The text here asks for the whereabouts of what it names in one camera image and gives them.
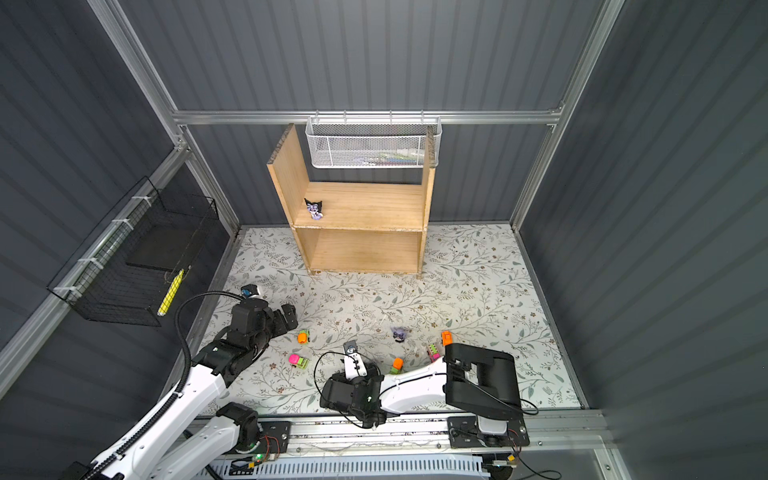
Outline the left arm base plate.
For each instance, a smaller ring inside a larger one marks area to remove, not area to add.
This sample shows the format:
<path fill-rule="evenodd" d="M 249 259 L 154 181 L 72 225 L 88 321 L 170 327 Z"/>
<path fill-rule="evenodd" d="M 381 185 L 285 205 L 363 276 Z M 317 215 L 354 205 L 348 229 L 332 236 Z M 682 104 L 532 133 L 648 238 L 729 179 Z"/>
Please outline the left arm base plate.
<path fill-rule="evenodd" d="M 241 434 L 236 445 L 230 450 L 232 454 L 278 455 L 287 452 L 292 423 L 288 421 L 262 421 L 257 426 L 248 427 Z"/>

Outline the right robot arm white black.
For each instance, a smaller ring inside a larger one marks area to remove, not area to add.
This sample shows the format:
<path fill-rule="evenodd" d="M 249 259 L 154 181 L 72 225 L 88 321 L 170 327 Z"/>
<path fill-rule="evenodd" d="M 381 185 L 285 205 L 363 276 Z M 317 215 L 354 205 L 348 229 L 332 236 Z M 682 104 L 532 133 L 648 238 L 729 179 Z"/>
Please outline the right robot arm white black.
<path fill-rule="evenodd" d="M 344 368 L 316 387 L 319 405 L 362 429 L 444 403 L 475 415 L 482 435 L 499 437 L 507 433 L 509 421 L 538 413 L 537 407 L 523 408 L 515 359 L 506 352 L 451 343 L 429 365 L 399 374 L 383 374 L 360 354 L 354 340 L 339 355 Z"/>

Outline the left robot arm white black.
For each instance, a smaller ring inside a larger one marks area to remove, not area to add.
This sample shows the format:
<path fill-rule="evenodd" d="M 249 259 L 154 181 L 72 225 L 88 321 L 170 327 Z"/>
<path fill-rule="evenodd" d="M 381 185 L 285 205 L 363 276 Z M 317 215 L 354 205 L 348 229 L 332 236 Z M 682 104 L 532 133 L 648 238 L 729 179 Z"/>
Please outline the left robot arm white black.
<path fill-rule="evenodd" d="M 182 436 L 207 405 L 227 396 L 272 339 L 298 326 L 295 306 L 270 308 L 254 285 L 234 299 L 229 326 L 212 342 L 197 354 L 181 344 L 183 368 L 176 386 L 112 446 L 89 463 L 72 463 L 61 478 L 190 479 L 230 451 L 261 458 L 278 452 L 279 442 L 263 433 L 257 412 L 236 402 L 220 407 L 191 437 Z"/>

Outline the black purple figurine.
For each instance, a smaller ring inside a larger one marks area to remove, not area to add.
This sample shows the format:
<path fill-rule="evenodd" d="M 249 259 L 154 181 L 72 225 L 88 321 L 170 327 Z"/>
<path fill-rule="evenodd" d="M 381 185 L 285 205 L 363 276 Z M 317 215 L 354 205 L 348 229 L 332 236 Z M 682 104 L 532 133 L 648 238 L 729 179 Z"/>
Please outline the black purple figurine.
<path fill-rule="evenodd" d="M 313 201 L 310 201 L 309 199 L 304 199 L 304 202 L 305 202 L 306 209 L 313 220 L 319 221 L 324 217 L 322 213 L 322 206 L 323 206 L 322 201 L 313 202 Z"/>
<path fill-rule="evenodd" d="M 391 328 L 392 337 L 397 343 L 403 343 L 408 334 L 408 330 L 403 327 L 392 327 Z"/>

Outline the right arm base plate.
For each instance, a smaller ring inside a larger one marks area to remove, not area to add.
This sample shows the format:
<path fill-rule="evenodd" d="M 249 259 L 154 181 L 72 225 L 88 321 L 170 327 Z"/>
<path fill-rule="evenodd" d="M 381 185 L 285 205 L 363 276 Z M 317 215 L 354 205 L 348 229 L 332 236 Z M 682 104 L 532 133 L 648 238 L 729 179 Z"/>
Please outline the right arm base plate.
<path fill-rule="evenodd" d="M 477 415 L 447 418 L 450 446 L 467 448 L 522 448 L 530 445 L 528 429 L 522 417 L 495 420 Z"/>

